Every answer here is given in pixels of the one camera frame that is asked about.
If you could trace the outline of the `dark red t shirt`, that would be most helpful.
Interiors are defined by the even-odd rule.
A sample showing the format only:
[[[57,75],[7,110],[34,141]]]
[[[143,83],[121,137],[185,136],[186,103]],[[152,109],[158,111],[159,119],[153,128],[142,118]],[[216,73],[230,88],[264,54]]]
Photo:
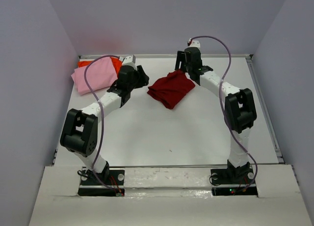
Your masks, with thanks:
[[[176,70],[156,80],[148,87],[147,94],[172,110],[194,87],[194,82],[184,72]]]

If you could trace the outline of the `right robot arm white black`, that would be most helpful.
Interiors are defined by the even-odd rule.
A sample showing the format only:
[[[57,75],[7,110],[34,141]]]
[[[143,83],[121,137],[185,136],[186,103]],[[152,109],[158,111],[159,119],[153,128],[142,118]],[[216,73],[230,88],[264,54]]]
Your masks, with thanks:
[[[231,85],[211,67],[203,65],[198,47],[178,51],[175,70],[187,73],[192,81],[219,98],[224,121],[231,135],[227,166],[211,170],[211,184],[215,187],[243,182],[248,186],[253,184],[256,174],[249,163],[253,156],[248,152],[248,140],[257,112],[252,91]]]

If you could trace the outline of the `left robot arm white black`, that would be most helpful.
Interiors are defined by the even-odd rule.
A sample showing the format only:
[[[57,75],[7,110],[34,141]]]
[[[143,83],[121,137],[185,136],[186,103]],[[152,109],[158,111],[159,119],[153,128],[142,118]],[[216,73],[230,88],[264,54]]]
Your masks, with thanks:
[[[60,145],[75,153],[85,164],[90,175],[105,181],[109,176],[109,163],[100,155],[97,145],[102,146],[105,116],[123,107],[134,89],[147,86],[149,77],[141,65],[123,65],[118,79],[100,99],[81,109],[67,112]]]

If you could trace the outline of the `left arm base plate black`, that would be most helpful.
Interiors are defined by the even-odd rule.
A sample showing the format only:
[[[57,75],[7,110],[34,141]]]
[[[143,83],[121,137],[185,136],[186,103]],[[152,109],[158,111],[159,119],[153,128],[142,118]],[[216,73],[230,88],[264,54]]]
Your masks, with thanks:
[[[124,169],[112,169],[106,180],[99,180],[86,168],[77,171],[80,177],[78,195],[81,197],[123,197],[125,195]]]

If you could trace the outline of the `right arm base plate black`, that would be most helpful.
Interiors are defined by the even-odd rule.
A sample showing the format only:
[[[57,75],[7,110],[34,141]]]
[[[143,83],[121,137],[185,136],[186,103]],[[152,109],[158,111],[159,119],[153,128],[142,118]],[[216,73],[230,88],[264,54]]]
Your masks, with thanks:
[[[226,170],[210,170],[209,182],[212,185],[211,193],[213,196],[258,196],[256,182],[251,183],[254,177],[252,169],[236,179],[223,175]]]

